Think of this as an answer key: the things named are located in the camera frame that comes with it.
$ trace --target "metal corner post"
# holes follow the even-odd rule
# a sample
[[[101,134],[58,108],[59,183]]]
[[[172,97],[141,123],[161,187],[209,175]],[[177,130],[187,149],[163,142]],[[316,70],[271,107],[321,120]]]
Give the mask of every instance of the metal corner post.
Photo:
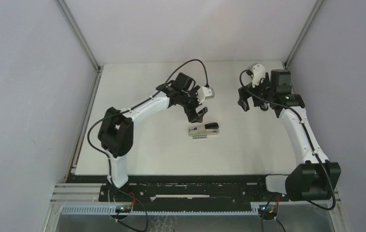
[[[86,42],[85,37],[83,36],[82,32],[80,31],[79,26],[77,25],[72,13],[69,10],[68,5],[66,4],[65,0],[55,0],[56,5],[59,7],[60,11],[62,12],[63,16],[65,17],[67,23],[69,24],[70,29],[76,36],[79,44],[82,46],[83,50],[85,51],[86,55],[88,56],[90,62],[92,63],[93,67],[96,71],[99,71],[100,67],[99,64],[94,57],[88,43]]]
[[[325,0],[317,0],[315,2],[314,7],[312,8],[311,13],[308,16],[307,21],[305,22],[304,26],[302,27],[302,30],[298,36],[298,39],[295,41],[295,44],[294,44],[293,48],[291,49],[291,52],[288,55],[287,60],[284,62],[284,66],[286,68],[289,68],[292,60],[295,57],[296,52],[298,51],[298,48],[301,46],[302,41],[304,40],[308,30],[311,28],[312,23],[324,2],[325,2]]]

